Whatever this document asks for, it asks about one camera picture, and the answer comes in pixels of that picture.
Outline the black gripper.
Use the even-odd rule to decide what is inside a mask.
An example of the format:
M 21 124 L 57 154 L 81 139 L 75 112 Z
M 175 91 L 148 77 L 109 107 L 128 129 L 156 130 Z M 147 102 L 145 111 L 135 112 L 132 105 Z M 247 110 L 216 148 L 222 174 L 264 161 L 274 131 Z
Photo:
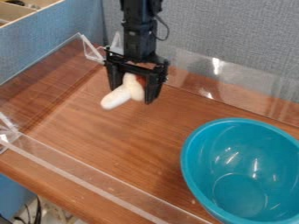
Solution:
M 133 59 L 112 50 L 105 50 L 105 53 L 109 88 L 115 90 L 123 84 L 124 73 L 144 76 L 144 103 L 151 104 L 157 98 L 167 81 L 169 61 L 155 53 L 151 53 L 144 59 Z

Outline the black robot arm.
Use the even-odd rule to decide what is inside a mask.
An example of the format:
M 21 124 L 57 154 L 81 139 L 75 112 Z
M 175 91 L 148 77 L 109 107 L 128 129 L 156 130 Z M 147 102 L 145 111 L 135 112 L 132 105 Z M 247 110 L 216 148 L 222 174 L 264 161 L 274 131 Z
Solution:
M 167 81 L 169 61 L 161 58 L 156 50 L 156 41 L 168 39 L 157 37 L 157 23 L 169 29 L 157 16 L 163 11 L 163 0 L 119 0 L 124 13 L 124 52 L 117 53 L 108 46 L 105 49 L 107 77 L 109 88 L 115 90 L 123 84 L 125 73 L 144 78 L 144 103 L 149 104 L 159 97 Z

